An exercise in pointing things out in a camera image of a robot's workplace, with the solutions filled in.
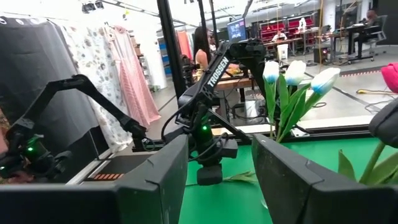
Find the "red storage shelf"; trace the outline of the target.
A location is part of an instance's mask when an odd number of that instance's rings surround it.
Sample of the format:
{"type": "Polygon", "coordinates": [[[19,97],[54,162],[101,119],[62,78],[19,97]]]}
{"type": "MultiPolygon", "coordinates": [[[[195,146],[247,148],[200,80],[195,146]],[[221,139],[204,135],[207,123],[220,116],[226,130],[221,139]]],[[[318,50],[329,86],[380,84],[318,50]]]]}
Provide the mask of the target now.
{"type": "Polygon", "coordinates": [[[270,42],[278,31],[283,32],[288,39],[303,37],[303,31],[316,32],[314,16],[282,17],[277,20],[259,24],[260,39],[270,42]]]}

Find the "thick black pole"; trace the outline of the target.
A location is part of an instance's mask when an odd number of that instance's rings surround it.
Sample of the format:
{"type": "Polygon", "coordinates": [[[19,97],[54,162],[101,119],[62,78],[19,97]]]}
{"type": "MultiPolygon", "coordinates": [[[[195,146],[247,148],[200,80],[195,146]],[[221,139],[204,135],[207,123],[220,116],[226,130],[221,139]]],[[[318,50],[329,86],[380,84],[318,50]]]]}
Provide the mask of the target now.
{"type": "Polygon", "coordinates": [[[180,63],[180,52],[176,41],[174,22],[172,20],[169,1],[157,0],[157,6],[166,44],[167,55],[169,57],[175,94],[177,99],[179,99],[185,92],[186,86],[183,79],[182,66],[180,63]]]}

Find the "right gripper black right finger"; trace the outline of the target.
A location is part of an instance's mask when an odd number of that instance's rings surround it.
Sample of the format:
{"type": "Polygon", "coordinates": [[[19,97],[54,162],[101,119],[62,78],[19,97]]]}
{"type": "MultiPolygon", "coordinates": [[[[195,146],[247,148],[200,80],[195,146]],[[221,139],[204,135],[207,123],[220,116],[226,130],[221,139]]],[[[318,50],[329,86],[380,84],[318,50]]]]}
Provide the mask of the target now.
{"type": "Polygon", "coordinates": [[[398,224],[398,185],[357,183],[261,134],[252,159],[273,224],[398,224]]]}

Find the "white blue-tipped tulip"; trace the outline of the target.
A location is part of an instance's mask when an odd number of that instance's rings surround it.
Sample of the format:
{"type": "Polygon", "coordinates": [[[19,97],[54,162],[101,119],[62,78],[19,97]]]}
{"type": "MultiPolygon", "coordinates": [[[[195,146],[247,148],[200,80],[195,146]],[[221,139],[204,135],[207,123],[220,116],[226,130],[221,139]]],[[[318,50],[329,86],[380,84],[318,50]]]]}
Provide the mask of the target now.
{"type": "Polygon", "coordinates": [[[264,79],[264,88],[266,91],[266,106],[271,126],[270,137],[273,140],[277,139],[277,129],[279,127],[279,111],[277,107],[277,81],[279,78],[279,64],[275,61],[267,61],[265,63],[262,74],[264,79]]]}
{"type": "Polygon", "coordinates": [[[333,88],[339,76],[339,68],[328,68],[291,95],[287,91],[287,98],[280,94],[281,114],[277,142],[281,142],[299,120],[333,88]]]}
{"type": "Polygon", "coordinates": [[[279,75],[277,92],[279,99],[279,115],[277,117],[277,142],[290,133],[292,127],[302,117],[305,106],[305,91],[308,85],[298,88],[305,77],[306,64],[294,60],[284,74],[279,75]]]}

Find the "white floral dress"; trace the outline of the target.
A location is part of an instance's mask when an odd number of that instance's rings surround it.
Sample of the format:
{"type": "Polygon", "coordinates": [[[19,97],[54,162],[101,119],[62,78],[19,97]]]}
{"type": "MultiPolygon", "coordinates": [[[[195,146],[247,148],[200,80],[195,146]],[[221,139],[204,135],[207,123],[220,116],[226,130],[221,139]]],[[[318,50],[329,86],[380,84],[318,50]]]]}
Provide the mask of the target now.
{"type": "MultiPolygon", "coordinates": [[[[116,62],[104,28],[62,25],[61,31],[78,73],[86,75],[103,96],[128,114],[116,62]]],[[[110,150],[118,152],[125,149],[132,142],[131,135],[96,101],[90,100],[90,103],[110,150]]]]}

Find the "person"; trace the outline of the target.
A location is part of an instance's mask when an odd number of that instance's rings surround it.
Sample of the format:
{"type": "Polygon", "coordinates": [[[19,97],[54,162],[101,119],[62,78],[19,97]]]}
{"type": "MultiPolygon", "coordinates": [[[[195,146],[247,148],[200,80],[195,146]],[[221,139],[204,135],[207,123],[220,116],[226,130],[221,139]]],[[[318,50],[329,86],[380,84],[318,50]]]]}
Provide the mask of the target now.
{"type": "Polygon", "coordinates": [[[283,40],[287,40],[287,36],[285,35],[285,33],[282,30],[278,30],[276,35],[273,36],[272,42],[280,42],[283,40]]]}
{"type": "Polygon", "coordinates": [[[196,71],[197,78],[200,78],[204,71],[208,67],[208,63],[211,60],[212,53],[216,50],[215,48],[215,40],[213,38],[213,33],[202,27],[197,27],[194,32],[193,37],[193,52],[195,55],[195,64],[199,65],[199,68],[196,71]]]}
{"type": "Polygon", "coordinates": [[[358,54],[362,54],[363,43],[369,40],[378,39],[378,33],[382,31],[383,21],[376,14],[375,10],[370,9],[366,13],[366,28],[359,32],[354,38],[354,42],[358,43],[358,54]]]}

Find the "black ceiling spotlight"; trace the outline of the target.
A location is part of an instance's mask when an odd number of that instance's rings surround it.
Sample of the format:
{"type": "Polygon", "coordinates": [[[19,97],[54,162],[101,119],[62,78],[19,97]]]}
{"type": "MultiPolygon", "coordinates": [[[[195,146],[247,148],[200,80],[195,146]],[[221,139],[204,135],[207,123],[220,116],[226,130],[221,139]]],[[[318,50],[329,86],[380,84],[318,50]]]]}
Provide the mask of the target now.
{"type": "Polygon", "coordinates": [[[101,1],[86,2],[81,6],[81,11],[84,14],[89,14],[98,9],[104,9],[103,3],[101,1]]]}

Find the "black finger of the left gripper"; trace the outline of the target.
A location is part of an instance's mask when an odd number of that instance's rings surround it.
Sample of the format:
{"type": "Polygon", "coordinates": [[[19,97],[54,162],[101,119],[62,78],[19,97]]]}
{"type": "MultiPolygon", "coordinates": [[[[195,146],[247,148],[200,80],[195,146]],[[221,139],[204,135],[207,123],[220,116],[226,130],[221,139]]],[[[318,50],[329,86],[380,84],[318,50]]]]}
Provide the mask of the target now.
{"type": "Polygon", "coordinates": [[[217,164],[210,167],[210,184],[219,184],[223,181],[222,165],[217,164]]]}
{"type": "Polygon", "coordinates": [[[202,167],[197,170],[197,184],[210,185],[210,168],[202,167]]]}

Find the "black desk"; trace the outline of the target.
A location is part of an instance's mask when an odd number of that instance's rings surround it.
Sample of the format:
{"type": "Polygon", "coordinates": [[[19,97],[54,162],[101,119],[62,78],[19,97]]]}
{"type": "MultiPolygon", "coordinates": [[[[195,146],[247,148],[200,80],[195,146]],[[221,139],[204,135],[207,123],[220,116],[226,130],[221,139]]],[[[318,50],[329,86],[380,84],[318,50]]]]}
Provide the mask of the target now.
{"type": "MultiPolygon", "coordinates": [[[[342,54],[338,56],[338,60],[340,64],[348,63],[351,64],[354,61],[370,59],[372,62],[374,61],[374,53],[371,50],[366,49],[365,52],[368,52],[367,55],[363,55],[363,48],[362,54],[358,54],[358,43],[354,42],[354,38],[359,35],[359,32],[366,28],[364,24],[355,24],[346,28],[338,29],[339,34],[345,34],[348,38],[348,52],[346,54],[342,54]]],[[[372,48],[372,44],[374,43],[375,39],[369,40],[364,42],[364,44],[369,45],[370,49],[372,48]]]]}

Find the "red tulip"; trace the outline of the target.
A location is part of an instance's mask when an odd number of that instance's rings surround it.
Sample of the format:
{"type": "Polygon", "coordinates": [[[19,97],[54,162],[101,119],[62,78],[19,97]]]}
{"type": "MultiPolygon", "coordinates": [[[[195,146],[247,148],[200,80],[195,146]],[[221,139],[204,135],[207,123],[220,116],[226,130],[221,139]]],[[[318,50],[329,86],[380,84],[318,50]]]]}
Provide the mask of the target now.
{"type": "Polygon", "coordinates": [[[398,93],[398,62],[390,63],[381,68],[382,77],[393,93],[398,93]]]}

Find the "wooden table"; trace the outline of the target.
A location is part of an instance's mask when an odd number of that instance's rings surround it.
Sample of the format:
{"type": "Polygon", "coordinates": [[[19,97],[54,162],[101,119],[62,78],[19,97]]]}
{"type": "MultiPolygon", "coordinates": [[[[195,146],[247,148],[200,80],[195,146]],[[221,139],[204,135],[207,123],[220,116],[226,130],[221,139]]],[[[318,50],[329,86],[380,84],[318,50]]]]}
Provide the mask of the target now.
{"type": "Polygon", "coordinates": [[[224,118],[229,116],[228,109],[232,108],[236,104],[242,102],[242,94],[239,93],[237,85],[240,83],[250,84],[249,78],[239,78],[234,80],[221,81],[216,89],[216,97],[219,98],[215,100],[218,107],[215,112],[224,118]]]}

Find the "white bin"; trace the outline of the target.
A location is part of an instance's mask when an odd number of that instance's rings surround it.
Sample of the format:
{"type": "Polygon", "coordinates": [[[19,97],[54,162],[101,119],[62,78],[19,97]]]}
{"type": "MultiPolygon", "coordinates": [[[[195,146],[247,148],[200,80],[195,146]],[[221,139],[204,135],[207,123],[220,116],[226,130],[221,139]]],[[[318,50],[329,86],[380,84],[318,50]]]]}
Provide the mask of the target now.
{"type": "Polygon", "coordinates": [[[286,60],[289,54],[289,45],[288,44],[279,44],[277,46],[277,58],[279,60],[286,60]]]}

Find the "black tulip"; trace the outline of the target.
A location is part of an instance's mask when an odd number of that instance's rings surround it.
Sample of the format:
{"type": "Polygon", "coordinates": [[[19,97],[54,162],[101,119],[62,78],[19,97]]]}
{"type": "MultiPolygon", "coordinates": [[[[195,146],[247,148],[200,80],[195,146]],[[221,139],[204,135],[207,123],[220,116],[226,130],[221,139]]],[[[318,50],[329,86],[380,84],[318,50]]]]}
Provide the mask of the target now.
{"type": "Polygon", "coordinates": [[[359,180],[349,159],[338,153],[339,170],[325,180],[338,190],[393,191],[398,194],[398,99],[383,107],[369,123],[369,132],[379,140],[359,180]]]}
{"type": "Polygon", "coordinates": [[[247,183],[258,183],[256,173],[253,171],[247,171],[240,174],[225,177],[223,182],[247,182],[247,183]]]}

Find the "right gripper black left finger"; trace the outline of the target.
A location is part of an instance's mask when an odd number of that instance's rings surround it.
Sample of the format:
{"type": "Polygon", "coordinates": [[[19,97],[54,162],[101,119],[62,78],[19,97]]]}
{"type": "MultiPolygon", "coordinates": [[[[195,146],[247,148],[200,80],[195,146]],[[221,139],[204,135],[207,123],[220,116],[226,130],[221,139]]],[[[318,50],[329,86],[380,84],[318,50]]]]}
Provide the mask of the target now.
{"type": "Polygon", "coordinates": [[[0,186],[0,224],[178,224],[188,137],[108,184],[0,186]]]}

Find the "office chair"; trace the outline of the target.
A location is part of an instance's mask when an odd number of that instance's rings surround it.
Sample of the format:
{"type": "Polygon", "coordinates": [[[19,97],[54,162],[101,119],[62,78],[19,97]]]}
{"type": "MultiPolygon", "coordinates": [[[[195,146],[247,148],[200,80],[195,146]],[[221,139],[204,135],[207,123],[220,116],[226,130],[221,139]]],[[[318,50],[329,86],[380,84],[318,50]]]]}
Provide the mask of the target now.
{"type": "Polygon", "coordinates": [[[377,38],[374,41],[374,46],[377,47],[378,43],[386,40],[386,35],[384,32],[384,25],[387,20],[387,15],[381,15],[377,18],[379,30],[376,32],[377,38]]]}

